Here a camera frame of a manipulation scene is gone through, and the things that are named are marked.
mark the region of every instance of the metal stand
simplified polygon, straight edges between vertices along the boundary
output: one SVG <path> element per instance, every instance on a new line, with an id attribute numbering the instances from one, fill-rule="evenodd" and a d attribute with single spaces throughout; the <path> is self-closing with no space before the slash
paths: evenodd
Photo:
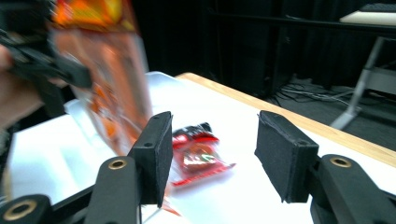
<path id="1" fill-rule="evenodd" d="M 367 60 L 366 65 L 361 70 L 361 76 L 359 78 L 358 84 L 353 93 L 352 99 L 346 111 L 338 117 L 335 121 L 332 122 L 331 126 L 342 130 L 344 129 L 350 121 L 352 121 L 356 116 L 358 116 L 361 109 L 358 107 L 359 100 L 363 95 L 364 90 L 367 88 L 371 77 L 373 76 L 373 70 L 375 68 L 375 61 L 378 57 L 378 53 L 384 44 L 384 37 L 378 37 L 375 41 L 373 49 L 370 53 L 369 59 Z"/>

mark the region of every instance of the floor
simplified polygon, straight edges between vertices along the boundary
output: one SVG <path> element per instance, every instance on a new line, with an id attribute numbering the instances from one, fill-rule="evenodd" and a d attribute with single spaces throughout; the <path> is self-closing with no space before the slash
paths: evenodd
<path id="1" fill-rule="evenodd" d="M 327 91 L 311 84 L 310 79 L 293 78 L 276 95 L 265 100 L 330 125 L 347 109 L 352 92 L 350 87 L 332 87 Z M 395 99 L 367 91 L 361 99 L 361 112 L 343 131 L 396 151 Z"/>

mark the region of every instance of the black curtain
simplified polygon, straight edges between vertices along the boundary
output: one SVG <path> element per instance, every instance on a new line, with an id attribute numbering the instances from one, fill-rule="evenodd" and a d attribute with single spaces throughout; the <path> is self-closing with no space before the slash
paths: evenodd
<path id="1" fill-rule="evenodd" d="M 304 9 L 300 9 L 295 6 L 296 2 L 301 4 L 301 1 L 294 0 L 285 3 L 285 15 L 315 21 L 339 21 L 366 4 L 395 3 L 371 0 L 308 0 L 304 2 Z M 300 36 L 304 38 L 295 61 L 295 73 L 301 78 L 312 78 L 314 83 L 325 88 L 333 85 L 355 86 L 375 41 L 373 35 L 335 31 L 306 31 L 300 32 Z M 382 63 L 396 57 L 394 53 L 384 52 L 379 60 Z"/>
<path id="2" fill-rule="evenodd" d="M 213 11 L 231 15 L 279 17 L 282 0 L 213 0 Z M 262 98 L 273 89 L 278 28 L 246 21 L 209 20 L 211 77 Z"/>
<path id="3" fill-rule="evenodd" d="M 150 71 L 202 71 L 201 2 L 132 0 Z"/>

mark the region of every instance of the black foam pad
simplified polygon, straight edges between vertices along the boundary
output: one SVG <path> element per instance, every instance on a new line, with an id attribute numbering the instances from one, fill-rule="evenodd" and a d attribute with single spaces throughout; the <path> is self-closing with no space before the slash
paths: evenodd
<path id="1" fill-rule="evenodd" d="M 170 112 L 155 115 L 148 121 L 128 156 L 135 159 L 141 172 L 141 203 L 156 203 L 161 207 L 173 159 Z"/>
<path id="2" fill-rule="evenodd" d="M 290 121 L 276 113 L 261 111 L 255 155 L 287 203 L 306 203 L 307 169 L 316 162 L 318 144 Z"/>

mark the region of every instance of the cable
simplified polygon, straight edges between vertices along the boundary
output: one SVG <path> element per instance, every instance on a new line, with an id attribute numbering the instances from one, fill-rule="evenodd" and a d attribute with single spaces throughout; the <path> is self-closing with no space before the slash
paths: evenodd
<path id="1" fill-rule="evenodd" d="M 291 89 L 296 90 L 296 91 L 310 91 L 307 87 L 308 87 L 309 89 L 311 89 L 311 92 L 312 92 L 313 90 L 324 91 L 324 92 L 316 92 L 316 93 L 319 93 L 319 94 L 329 94 L 329 93 L 334 93 L 334 94 L 336 94 L 336 93 L 344 93 L 344 92 L 353 91 L 352 88 L 348 88 L 349 91 L 341 91 L 341 92 L 340 92 L 340 91 L 323 90 L 323 87 L 318 86 L 318 85 L 314 85 L 314 84 L 301 84 L 301 83 L 289 83 L 288 85 L 285 85 L 283 88 L 291 88 Z"/>
<path id="2" fill-rule="evenodd" d="M 349 105 L 349 103 L 338 99 L 334 96 L 330 96 L 330 95 L 325 95 L 325 94 L 321 94 L 321 93 L 312 93 L 312 92 L 308 92 L 308 91 L 292 91 L 292 90 L 286 90 L 286 89 L 282 89 L 282 91 L 286 91 L 286 92 L 291 92 L 291 93 L 295 93 L 295 94 L 301 94 L 301 95 L 305 95 L 314 99 L 318 99 L 321 101 L 338 101 L 341 102 L 345 105 Z"/>
<path id="3" fill-rule="evenodd" d="M 276 102 L 276 105 L 278 105 L 279 107 L 282 107 L 282 105 L 281 105 L 280 102 L 276 99 L 276 97 L 271 97 L 270 99 L 271 99 L 272 102 L 275 101 L 275 102 Z"/>

